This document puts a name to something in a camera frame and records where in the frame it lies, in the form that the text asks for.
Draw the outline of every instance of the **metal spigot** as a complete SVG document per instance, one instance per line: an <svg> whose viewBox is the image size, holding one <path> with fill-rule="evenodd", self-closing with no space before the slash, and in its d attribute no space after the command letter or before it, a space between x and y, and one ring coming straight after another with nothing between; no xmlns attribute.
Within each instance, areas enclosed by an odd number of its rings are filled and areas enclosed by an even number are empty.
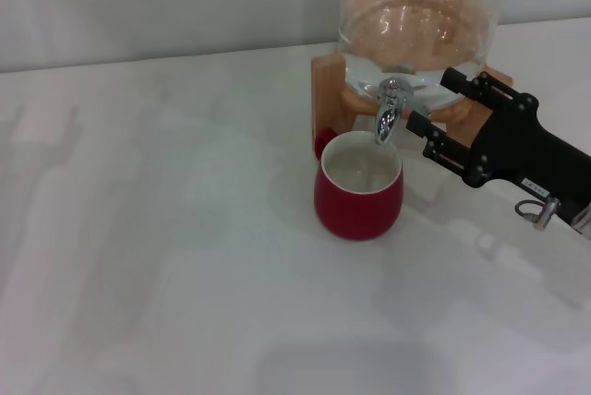
<svg viewBox="0 0 591 395"><path fill-rule="evenodd" d="M380 83L378 101L380 108L376 116L376 142L387 144L392 137L403 108L413 99L413 87L402 78L386 78Z"/></svg>

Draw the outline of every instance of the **water in mug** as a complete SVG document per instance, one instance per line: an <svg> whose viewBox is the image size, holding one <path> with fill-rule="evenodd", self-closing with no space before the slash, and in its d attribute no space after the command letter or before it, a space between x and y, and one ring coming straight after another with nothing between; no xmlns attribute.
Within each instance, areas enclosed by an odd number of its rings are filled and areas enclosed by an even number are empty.
<svg viewBox="0 0 591 395"><path fill-rule="evenodd" d="M459 96L439 85L447 67L473 78L484 65L488 18L478 0L351 0L340 28L347 83L374 96L405 78L431 112Z"/></svg>
<svg viewBox="0 0 591 395"><path fill-rule="evenodd" d="M377 192L397 174L397 163L387 148L370 143L334 153L325 164L335 184L357 193Z"/></svg>

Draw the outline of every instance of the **metal ring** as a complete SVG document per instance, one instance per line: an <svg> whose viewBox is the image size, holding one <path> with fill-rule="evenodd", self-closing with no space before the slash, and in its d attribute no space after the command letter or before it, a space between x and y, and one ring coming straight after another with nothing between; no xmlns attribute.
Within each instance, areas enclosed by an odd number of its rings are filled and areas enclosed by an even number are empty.
<svg viewBox="0 0 591 395"><path fill-rule="evenodd" d="M544 203L541 203L539 201L534 201L533 199L524 199L523 201L520 201L515 205L515 212L517 212L517 215L519 215L522 218L525 216L525 212L521 211L521 207L524 204L535 204L536 206L539 206L540 208L544 207Z"/></svg>

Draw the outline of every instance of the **wooden stand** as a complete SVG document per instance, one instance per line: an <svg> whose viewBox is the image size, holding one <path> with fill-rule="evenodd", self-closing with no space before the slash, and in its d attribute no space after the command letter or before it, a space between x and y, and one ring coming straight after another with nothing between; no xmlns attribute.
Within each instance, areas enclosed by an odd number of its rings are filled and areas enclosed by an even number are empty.
<svg viewBox="0 0 591 395"><path fill-rule="evenodd" d="M358 115L375 116L378 113L378 102L357 95L346 85L346 63L341 54L314 58L311 68L312 140L321 129L329 127L342 134L353 128ZM485 66L485 70L506 85L513 85L513 79L498 70L488 66ZM490 114L492 111L479 102L463 98L449 107L435 111L431 120L445 124L449 137L470 147Z"/></svg>

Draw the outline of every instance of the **white tabletop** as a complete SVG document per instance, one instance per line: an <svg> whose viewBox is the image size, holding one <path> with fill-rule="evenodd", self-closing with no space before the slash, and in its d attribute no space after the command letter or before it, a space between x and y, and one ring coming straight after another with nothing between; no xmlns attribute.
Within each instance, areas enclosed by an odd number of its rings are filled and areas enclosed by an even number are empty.
<svg viewBox="0 0 591 395"><path fill-rule="evenodd" d="M591 19L489 57L591 153ZM591 391L591 243L401 136L405 202L348 243L312 206L310 58L332 45L0 76L0 393Z"/></svg>

